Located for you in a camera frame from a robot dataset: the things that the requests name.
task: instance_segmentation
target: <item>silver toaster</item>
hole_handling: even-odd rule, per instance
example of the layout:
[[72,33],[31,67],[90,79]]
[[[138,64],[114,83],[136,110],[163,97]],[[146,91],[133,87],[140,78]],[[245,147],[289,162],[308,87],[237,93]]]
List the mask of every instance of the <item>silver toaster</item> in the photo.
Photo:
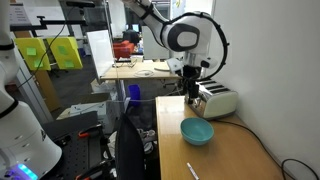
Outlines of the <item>silver toaster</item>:
[[238,93],[214,81],[197,82],[199,96],[189,104],[201,118],[210,120],[225,117],[235,112]]

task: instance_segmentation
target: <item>desk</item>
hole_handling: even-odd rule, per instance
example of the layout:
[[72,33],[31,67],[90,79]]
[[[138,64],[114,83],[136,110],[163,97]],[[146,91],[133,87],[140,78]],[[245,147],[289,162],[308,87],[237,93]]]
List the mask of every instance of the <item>desk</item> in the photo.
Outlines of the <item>desk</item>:
[[[118,99],[120,101],[126,101],[124,106],[120,107],[121,111],[124,112],[128,105],[126,99],[125,87],[123,80],[134,80],[134,79],[181,79],[178,75],[171,74],[170,72],[157,71],[154,68],[169,70],[166,62],[153,62],[153,63],[142,63],[137,62],[132,68],[127,63],[117,63],[119,68],[110,68],[104,76],[100,77],[101,81],[105,80],[116,80],[116,88],[118,92]],[[136,77],[134,74],[141,70],[150,70],[154,74],[150,77]]]
[[[193,180],[189,162],[202,180],[282,180],[280,168],[246,130],[211,121],[214,137],[196,147],[180,134],[181,121],[197,117],[183,97],[157,97],[156,107],[162,179]],[[243,124],[236,116],[222,120]]]

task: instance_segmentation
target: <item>pen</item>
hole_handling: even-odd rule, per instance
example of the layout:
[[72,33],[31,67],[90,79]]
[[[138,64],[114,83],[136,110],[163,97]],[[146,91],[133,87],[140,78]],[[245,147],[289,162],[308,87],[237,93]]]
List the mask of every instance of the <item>pen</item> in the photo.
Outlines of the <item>pen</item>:
[[199,177],[197,176],[196,172],[194,172],[193,168],[191,167],[190,163],[187,163],[188,168],[190,169],[193,177],[195,180],[199,180]]

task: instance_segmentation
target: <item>wooden table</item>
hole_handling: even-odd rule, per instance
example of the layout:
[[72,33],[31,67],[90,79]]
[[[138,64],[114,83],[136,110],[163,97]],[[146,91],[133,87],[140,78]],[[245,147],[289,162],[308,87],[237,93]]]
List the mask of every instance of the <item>wooden table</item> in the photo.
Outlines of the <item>wooden table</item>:
[[[129,80],[129,79],[180,79],[179,76],[170,72],[157,71],[154,68],[169,70],[166,62],[142,63],[137,62],[132,68],[127,63],[117,63],[119,68],[110,68],[101,80]],[[150,77],[136,77],[135,73],[141,70],[150,70],[154,74]]]
[[[180,123],[197,117],[181,96],[157,97],[161,178],[193,180],[191,164],[202,180],[280,180],[281,170],[248,131],[210,122],[214,136],[204,146],[193,146],[180,134]],[[236,116],[221,119],[243,124]]]

